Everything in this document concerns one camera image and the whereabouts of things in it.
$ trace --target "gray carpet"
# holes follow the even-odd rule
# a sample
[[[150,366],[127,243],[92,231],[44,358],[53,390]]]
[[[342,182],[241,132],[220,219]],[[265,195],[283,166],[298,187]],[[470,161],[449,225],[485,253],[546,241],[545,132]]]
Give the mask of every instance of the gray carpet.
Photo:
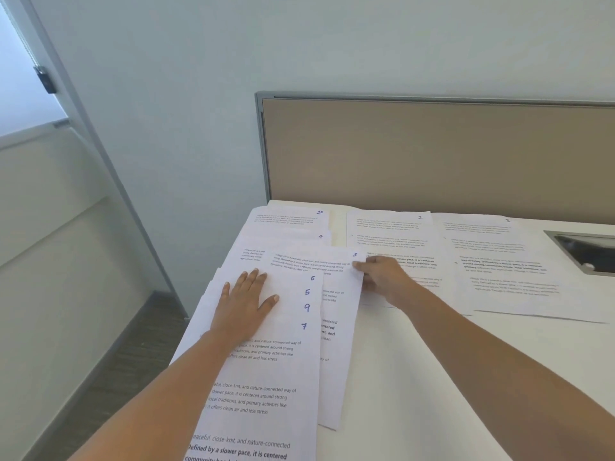
[[[186,326],[173,299],[151,304],[35,460],[66,461],[168,366]]]

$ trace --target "person's right arm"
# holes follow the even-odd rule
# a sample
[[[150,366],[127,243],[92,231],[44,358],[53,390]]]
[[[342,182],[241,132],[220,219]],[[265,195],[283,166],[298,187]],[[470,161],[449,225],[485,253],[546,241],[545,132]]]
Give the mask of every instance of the person's right arm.
[[[615,460],[615,417],[588,395],[458,314],[395,259],[376,256],[353,265],[366,274],[365,289],[410,318],[514,461]]]

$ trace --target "white desk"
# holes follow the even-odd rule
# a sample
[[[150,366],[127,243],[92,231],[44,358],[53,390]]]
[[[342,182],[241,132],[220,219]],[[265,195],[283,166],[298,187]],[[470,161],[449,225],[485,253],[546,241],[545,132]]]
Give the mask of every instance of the white desk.
[[[346,246],[348,207],[331,211]],[[471,320],[558,373],[615,414],[615,277],[585,275],[542,231],[615,235],[613,225],[517,219],[600,299],[609,324],[475,312]],[[319,426],[318,459],[510,460],[404,314],[359,307],[340,429]]]

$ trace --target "brown privacy screen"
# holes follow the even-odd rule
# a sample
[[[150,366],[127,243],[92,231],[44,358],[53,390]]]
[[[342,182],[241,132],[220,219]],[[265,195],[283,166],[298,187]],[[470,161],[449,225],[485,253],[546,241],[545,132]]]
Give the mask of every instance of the brown privacy screen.
[[[615,224],[615,108],[263,99],[272,199]]]

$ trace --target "hand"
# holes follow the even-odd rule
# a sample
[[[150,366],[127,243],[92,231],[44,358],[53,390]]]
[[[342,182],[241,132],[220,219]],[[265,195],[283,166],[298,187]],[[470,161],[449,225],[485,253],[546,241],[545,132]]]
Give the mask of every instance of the hand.
[[[426,291],[411,279],[392,257],[374,255],[363,262],[353,262],[352,266],[365,273],[363,290],[381,294],[392,305],[402,307],[407,302],[418,299]]]
[[[228,282],[222,288],[218,307],[211,321],[211,330],[224,335],[233,348],[252,338],[280,299],[274,294],[258,307],[258,297],[266,279],[266,273],[258,275],[258,269],[254,269],[250,275],[243,272],[232,291]]]

